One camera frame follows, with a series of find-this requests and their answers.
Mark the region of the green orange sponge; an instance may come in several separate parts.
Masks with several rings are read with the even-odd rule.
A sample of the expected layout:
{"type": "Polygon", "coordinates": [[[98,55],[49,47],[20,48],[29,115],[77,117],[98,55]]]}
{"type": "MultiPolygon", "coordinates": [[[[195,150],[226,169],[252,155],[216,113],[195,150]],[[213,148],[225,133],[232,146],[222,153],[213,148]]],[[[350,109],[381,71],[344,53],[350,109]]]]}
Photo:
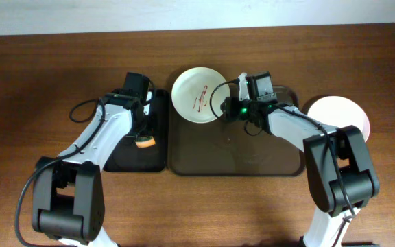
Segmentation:
{"type": "Polygon", "coordinates": [[[138,148],[149,148],[156,145],[156,141],[153,136],[137,137],[135,139],[135,144],[138,148]]]}

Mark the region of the cream plate with red smear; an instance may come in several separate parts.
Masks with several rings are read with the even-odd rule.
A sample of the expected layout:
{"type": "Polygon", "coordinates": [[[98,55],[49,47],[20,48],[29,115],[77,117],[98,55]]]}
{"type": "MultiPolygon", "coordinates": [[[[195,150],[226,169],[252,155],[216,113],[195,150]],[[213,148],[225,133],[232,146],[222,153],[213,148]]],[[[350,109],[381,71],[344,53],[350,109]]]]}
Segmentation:
{"type": "Polygon", "coordinates": [[[187,121],[206,124],[216,120],[210,107],[214,89],[226,79],[217,71],[195,67],[179,75],[171,90],[173,107],[187,121]]]}

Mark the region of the pink plate with red smear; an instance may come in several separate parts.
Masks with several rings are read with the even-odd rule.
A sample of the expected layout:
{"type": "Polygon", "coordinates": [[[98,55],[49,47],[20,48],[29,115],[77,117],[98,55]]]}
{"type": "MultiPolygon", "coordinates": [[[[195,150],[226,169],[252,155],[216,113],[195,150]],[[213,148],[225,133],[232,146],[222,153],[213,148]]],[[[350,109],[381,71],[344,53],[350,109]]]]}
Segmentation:
{"type": "Polygon", "coordinates": [[[361,131],[364,141],[367,142],[369,139],[370,120],[362,107],[351,99],[341,96],[321,97],[308,107],[307,115],[330,126],[356,126],[361,131]]]}

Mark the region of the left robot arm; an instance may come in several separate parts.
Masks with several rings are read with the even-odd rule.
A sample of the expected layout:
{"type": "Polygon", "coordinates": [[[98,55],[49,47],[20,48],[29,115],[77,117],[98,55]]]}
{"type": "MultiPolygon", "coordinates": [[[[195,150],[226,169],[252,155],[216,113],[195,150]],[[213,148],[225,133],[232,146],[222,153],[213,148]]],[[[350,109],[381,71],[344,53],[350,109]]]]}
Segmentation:
{"type": "Polygon", "coordinates": [[[120,140],[147,130],[147,109],[156,87],[127,73],[124,85],[93,99],[80,136],[55,158],[42,157],[28,183],[33,187],[32,228],[61,246],[116,246],[103,227],[101,173],[120,140]]]}

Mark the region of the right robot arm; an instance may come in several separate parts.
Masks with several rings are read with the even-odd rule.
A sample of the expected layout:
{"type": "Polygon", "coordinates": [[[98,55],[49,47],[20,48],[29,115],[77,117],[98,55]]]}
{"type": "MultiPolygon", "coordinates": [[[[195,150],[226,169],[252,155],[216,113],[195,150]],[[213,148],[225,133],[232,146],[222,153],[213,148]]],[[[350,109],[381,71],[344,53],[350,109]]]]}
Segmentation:
{"type": "Polygon", "coordinates": [[[222,122],[253,123],[304,154],[309,191],[316,205],[300,246],[341,246],[350,223],[380,190],[368,147],[358,127],[336,127],[280,102],[268,72],[232,80],[239,94],[221,103],[222,122]]]}

